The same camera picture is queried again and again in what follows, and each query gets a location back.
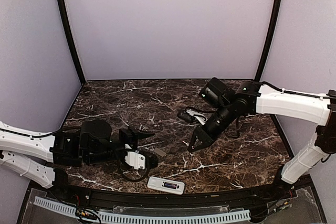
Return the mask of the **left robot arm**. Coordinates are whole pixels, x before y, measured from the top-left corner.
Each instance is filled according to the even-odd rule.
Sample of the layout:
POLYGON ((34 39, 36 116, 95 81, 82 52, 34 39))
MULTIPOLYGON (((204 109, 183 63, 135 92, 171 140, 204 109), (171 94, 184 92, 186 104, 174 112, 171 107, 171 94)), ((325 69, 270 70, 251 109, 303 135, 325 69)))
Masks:
POLYGON ((117 161, 120 174, 125 170, 142 170, 147 175, 158 166, 155 154, 138 150, 138 141, 153 133, 132 127, 120 129, 116 139, 112 128, 104 120, 83 122, 55 132, 41 133, 1 123, 1 165, 40 184, 53 187, 63 201, 74 197, 74 189, 67 184, 68 175, 61 169, 37 163, 32 158, 71 167, 117 161))

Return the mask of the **grey battery cover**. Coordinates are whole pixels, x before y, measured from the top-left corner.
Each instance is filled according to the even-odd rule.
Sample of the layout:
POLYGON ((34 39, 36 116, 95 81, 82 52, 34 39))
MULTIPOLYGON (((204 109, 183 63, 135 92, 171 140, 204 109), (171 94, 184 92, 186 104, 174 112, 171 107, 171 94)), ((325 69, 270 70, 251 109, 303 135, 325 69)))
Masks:
POLYGON ((160 155, 161 157, 164 157, 166 155, 166 152, 162 151, 161 149, 159 148, 155 148, 154 149, 154 152, 158 155, 160 155))

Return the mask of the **white remote control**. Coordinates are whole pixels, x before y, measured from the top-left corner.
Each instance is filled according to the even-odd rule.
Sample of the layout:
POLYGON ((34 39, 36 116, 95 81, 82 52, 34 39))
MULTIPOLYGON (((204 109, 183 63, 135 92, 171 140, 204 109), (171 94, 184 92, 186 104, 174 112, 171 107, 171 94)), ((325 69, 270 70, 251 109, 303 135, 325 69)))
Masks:
POLYGON ((185 184, 183 182, 151 176, 148 180, 147 187, 165 193, 182 195, 184 193, 185 184))

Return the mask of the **blue AA battery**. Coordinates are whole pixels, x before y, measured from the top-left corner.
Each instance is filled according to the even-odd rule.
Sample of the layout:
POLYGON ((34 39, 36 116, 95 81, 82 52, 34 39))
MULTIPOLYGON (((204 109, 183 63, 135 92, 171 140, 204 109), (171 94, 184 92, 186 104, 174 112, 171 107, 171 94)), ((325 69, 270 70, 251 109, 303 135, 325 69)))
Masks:
POLYGON ((174 183, 164 182, 163 183, 163 187, 169 188, 169 189, 178 189, 179 185, 178 184, 174 184, 174 183))

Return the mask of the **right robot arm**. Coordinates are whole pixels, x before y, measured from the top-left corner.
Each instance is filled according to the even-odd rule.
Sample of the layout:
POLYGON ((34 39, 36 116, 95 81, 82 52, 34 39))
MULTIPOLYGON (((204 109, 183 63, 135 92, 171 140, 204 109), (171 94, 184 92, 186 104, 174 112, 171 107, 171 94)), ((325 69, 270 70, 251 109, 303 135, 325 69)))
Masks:
POLYGON ((199 96, 215 111, 193 131, 189 152, 210 147, 236 119, 247 114, 291 118, 316 126, 307 144, 278 170, 274 184, 268 187, 268 195, 273 200, 286 194, 288 185, 296 183, 322 159, 335 154, 335 90, 300 92, 265 81, 245 81, 233 90, 213 77, 199 96))

